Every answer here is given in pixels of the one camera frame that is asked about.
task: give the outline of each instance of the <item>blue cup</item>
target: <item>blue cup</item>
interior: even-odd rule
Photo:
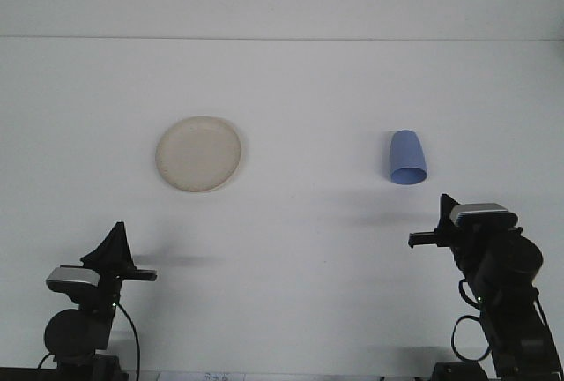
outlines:
[[[409,185],[426,178],[427,164],[417,134],[409,130],[397,131],[390,145],[390,180]]]

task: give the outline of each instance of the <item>plate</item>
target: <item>plate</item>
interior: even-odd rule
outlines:
[[[157,169],[182,191],[211,191],[231,177],[241,160],[234,128],[213,116],[193,116],[173,125],[157,146]]]

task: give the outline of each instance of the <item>black cable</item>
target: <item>black cable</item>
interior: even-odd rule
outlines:
[[[130,321],[131,329],[133,330],[133,336],[135,337],[135,346],[136,346],[136,349],[137,349],[137,364],[136,364],[135,381],[139,381],[139,374],[141,372],[141,347],[139,346],[139,336],[137,335],[137,329],[135,328],[135,324],[133,324],[133,321],[131,320],[130,315],[125,311],[123,306],[120,303],[118,303],[117,307],[120,308],[120,310],[123,312],[123,315],[125,315],[127,320]]]
[[[39,365],[37,365],[37,369],[40,370],[41,366],[43,366],[43,363],[45,363],[45,361],[47,361],[47,359],[52,355],[52,353],[47,353],[46,355],[44,355],[43,359],[41,359],[41,361],[39,362]]]
[[[458,352],[458,350],[456,349],[456,346],[455,346],[456,328],[458,327],[458,324],[460,324],[465,319],[470,319],[471,321],[475,321],[475,322],[479,323],[479,318],[474,317],[472,315],[464,315],[456,321],[455,327],[452,329],[452,335],[450,336],[450,346],[452,347],[452,351],[455,353],[456,357],[458,359],[460,359],[462,362],[480,362],[480,361],[483,361],[484,359],[486,359],[489,356],[490,352],[492,351],[492,349],[489,346],[487,347],[486,352],[481,357],[479,357],[478,359],[469,359],[465,356],[462,356],[460,354],[460,352]]]
[[[535,303],[537,304],[538,313],[540,314],[540,318],[543,321],[543,325],[545,326],[548,332],[548,337],[550,341],[553,343],[554,349],[556,350],[556,344],[554,344],[553,333],[550,331],[550,327],[548,326],[548,320],[546,319],[545,311],[543,310],[543,307],[540,305],[540,301],[538,297],[535,299]],[[564,370],[562,370],[562,363],[560,362],[560,357],[558,356],[558,353],[556,353],[556,359],[558,360],[558,372],[560,373],[560,379],[564,380]]]
[[[479,305],[474,302],[470,297],[468,297],[468,295],[466,294],[466,292],[464,291],[464,287],[463,284],[464,283],[468,283],[468,281],[465,278],[462,278],[459,282],[458,282],[458,293],[460,293],[460,296],[462,297],[462,300],[464,300],[465,302],[467,302],[468,304],[470,304],[470,306],[476,310],[479,310]]]

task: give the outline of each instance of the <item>plastic cup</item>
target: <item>plastic cup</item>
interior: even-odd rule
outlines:
[[[394,133],[390,144],[390,180],[396,184],[417,184],[427,178],[427,164],[415,132]]]

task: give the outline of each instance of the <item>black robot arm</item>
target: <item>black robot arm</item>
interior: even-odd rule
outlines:
[[[106,239],[80,260],[82,266],[60,266],[47,278],[49,289],[65,293],[78,305],[57,313],[45,329],[45,346],[57,362],[56,379],[127,379],[116,356],[96,355],[96,350],[108,348],[122,283],[153,281],[157,274],[133,264],[123,222],[117,222]]]
[[[543,258],[537,246],[516,228],[517,217],[492,203],[460,205],[441,196],[441,218],[433,232],[411,234],[411,247],[450,247],[479,309],[479,322],[492,351],[493,366],[504,381],[562,380],[553,337],[540,315],[532,281]],[[437,364],[434,379],[453,377]],[[476,364],[468,366],[476,369]],[[455,365],[462,374],[463,365]]]

